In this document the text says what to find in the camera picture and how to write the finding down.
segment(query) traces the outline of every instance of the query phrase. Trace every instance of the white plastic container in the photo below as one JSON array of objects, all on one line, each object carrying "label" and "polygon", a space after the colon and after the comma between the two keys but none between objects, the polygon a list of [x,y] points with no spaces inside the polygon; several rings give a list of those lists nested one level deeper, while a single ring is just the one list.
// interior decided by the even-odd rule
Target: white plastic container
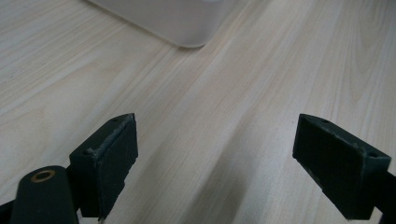
[{"label": "white plastic container", "polygon": [[233,0],[90,1],[186,48],[206,44],[233,4]]}]

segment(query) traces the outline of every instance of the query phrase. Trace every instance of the table surface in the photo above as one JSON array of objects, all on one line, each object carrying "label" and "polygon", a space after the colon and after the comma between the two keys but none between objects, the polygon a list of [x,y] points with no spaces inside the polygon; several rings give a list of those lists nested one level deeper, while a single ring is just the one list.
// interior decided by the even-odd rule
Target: table surface
[{"label": "table surface", "polygon": [[199,49],[85,1],[0,0],[0,203],[135,112],[105,223],[347,223],[291,156],[298,116],[395,157],[395,71],[391,0],[240,0]]}]

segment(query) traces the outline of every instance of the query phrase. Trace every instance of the wood grain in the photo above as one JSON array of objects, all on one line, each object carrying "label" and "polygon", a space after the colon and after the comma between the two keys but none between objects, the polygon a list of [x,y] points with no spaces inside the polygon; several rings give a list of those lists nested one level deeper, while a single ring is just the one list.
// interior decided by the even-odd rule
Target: wood grain
[{"label": "wood grain", "polygon": [[85,1],[0,0],[0,203],[135,112],[105,223],[347,223],[291,157],[298,115],[396,157],[395,62],[391,0],[240,0],[200,49]]}]

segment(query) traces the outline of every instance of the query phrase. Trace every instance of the screw hole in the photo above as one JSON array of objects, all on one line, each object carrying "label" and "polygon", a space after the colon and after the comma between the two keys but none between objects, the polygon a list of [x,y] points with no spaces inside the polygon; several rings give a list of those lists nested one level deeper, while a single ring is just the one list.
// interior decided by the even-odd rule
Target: screw hole
[{"label": "screw hole", "polygon": [[378,155],[376,155],[376,153],[374,153],[374,152],[370,152],[370,153],[369,153],[369,157],[371,157],[371,158],[377,158]]},{"label": "screw hole", "polygon": [[40,183],[40,182],[44,182],[46,180],[51,179],[53,176],[55,176],[55,171],[44,170],[44,171],[40,171],[37,174],[33,175],[31,178],[31,181],[34,183]]}]

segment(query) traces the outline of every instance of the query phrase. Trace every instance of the light wood surface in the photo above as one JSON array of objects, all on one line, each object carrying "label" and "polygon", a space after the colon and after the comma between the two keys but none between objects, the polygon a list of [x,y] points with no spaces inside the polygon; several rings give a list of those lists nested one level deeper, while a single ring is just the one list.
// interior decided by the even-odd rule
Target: light wood surface
[{"label": "light wood surface", "polygon": [[396,1],[240,0],[182,49],[85,1],[0,0],[0,203],[131,112],[139,158],[106,223],[347,223],[291,156],[297,120],[396,158]]}]

